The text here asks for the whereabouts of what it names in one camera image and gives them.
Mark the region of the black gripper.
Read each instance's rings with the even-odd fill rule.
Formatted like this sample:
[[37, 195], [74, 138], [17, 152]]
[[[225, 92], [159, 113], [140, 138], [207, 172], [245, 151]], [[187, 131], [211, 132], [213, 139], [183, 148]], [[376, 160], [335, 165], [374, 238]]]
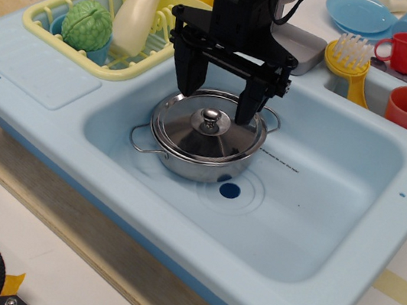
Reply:
[[289, 89], [298, 65], [271, 33], [278, 0], [213, 0], [209, 11], [175, 5], [171, 31], [177, 87], [191, 96], [205, 82], [209, 63], [246, 80], [235, 113], [237, 125], [248, 125], [273, 96]]

